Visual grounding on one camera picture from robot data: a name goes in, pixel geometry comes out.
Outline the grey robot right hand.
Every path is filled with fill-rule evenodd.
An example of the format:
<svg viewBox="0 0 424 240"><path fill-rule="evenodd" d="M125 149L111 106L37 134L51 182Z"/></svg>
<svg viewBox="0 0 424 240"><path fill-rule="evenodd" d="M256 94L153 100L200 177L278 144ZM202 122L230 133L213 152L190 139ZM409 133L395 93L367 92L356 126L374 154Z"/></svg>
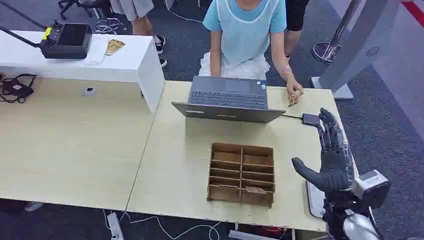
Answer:
<svg viewBox="0 0 424 240"><path fill-rule="evenodd" d="M324 193L347 190L354 179L354 165L349 144L335 116L325 108L320 108L318 137L321 145L320 170L316 172L298 158L291 159L294 170L306 181Z"/></svg>

